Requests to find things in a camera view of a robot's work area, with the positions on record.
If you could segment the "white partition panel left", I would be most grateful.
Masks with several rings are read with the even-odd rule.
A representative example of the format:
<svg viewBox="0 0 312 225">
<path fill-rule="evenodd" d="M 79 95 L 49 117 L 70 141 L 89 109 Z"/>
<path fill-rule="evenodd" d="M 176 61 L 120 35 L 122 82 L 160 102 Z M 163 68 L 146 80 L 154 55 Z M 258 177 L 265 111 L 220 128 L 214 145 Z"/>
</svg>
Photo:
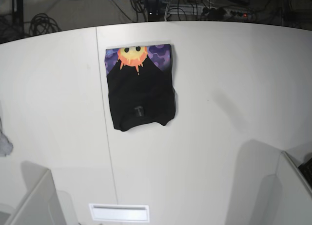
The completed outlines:
<svg viewBox="0 0 312 225">
<path fill-rule="evenodd" d="M 67 224 L 55 188 L 52 173 L 44 169 L 16 208 L 0 205 L 2 225 Z"/>
</svg>

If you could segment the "grey cloth at left edge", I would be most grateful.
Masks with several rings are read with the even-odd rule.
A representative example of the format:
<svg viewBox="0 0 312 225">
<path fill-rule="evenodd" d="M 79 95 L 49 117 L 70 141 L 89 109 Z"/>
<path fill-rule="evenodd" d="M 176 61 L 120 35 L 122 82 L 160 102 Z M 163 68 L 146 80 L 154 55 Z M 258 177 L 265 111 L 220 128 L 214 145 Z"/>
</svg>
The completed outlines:
<svg viewBox="0 0 312 225">
<path fill-rule="evenodd" d="M 0 119 L 0 156 L 6 157 L 13 151 L 13 145 L 3 132 L 2 121 Z"/>
</svg>

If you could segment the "white partition panel right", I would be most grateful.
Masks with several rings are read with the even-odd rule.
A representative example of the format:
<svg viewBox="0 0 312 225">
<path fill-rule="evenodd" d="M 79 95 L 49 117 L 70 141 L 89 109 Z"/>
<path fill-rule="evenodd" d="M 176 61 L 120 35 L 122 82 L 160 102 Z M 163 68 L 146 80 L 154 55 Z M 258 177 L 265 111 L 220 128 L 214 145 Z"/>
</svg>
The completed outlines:
<svg viewBox="0 0 312 225">
<path fill-rule="evenodd" d="M 312 188 L 293 160 L 282 152 L 261 225 L 311 225 Z"/>
</svg>

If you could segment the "white partition panel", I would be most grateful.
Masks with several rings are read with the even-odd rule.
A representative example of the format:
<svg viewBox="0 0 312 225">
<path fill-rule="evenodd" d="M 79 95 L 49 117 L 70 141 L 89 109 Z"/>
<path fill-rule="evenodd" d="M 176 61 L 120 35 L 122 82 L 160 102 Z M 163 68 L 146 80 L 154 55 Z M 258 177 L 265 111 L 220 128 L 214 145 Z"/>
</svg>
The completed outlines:
<svg viewBox="0 0 312 225">
<path fill-rule="evenodd" d="M 261 225 L 311 225 L 312 188 L 293 160 L 282 152 Z"/>
<path fill-rule="evenodd" d="M 0 205 L 2 225 L 67 224 L 55 188 L 52 173 L 44 169 L 16 208 Z"/>
</svg>

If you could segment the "black T-shirt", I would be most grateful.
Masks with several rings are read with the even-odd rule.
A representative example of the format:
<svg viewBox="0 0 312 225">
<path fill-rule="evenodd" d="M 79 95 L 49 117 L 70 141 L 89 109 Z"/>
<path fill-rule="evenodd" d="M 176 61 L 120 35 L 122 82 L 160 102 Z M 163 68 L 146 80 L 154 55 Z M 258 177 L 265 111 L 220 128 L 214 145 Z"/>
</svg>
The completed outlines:
<svg viewBox="0 0 312 225">
<path fill-rule="evenodd" d="M 105 52 L 108 99 L 113 126 L 119 131 L 159 123 L 176 114 L 170 44 L 131 46 Z"/>
</svg>

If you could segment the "white paper label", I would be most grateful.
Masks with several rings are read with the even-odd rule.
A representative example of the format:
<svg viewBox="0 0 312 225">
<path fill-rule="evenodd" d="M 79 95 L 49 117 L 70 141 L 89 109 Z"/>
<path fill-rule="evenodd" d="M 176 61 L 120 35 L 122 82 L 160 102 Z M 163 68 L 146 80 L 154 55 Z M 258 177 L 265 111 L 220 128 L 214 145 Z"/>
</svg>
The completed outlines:
<svg viewBox="0 0 312 225">
<path fill-rule="evenodd" d="M 89 204 L 94 221 L 120 223 L 149 223 L 150 212 L 147 205 Z"/>
</svg>

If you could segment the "black keyboard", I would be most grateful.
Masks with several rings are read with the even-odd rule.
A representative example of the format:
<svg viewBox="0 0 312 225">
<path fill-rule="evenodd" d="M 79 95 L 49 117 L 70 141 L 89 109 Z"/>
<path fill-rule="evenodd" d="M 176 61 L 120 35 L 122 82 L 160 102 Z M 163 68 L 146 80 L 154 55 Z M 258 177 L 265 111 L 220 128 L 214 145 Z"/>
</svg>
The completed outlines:
<svg viewBox="0 0 312 225">
<path fill-rule="evenodd" d="M 310 187 L 312 187 L 312 159 L 304 164 L 301 164 L 298 168 Z"/>
</svg>

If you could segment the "white power strip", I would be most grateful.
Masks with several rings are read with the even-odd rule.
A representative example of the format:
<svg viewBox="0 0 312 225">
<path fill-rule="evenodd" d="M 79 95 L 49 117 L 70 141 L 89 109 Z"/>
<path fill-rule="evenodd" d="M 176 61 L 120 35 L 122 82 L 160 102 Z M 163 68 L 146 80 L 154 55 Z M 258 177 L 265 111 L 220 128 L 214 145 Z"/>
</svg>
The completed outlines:
<svg viewBox="0 0 312 225">
<path fill-rule="evenodd" d="M 236 19 L 247 19 L 252 17 L 252 12 L 247 8 L 238 6 L 204 6 L 194 4 L 183 4 L 178 6 L 172 4 L 167 12 L 168 15 L 180 15 L 187 16 L 193 15 L 199 17 L 209 18 L 236 18 Z"/>
</svg>

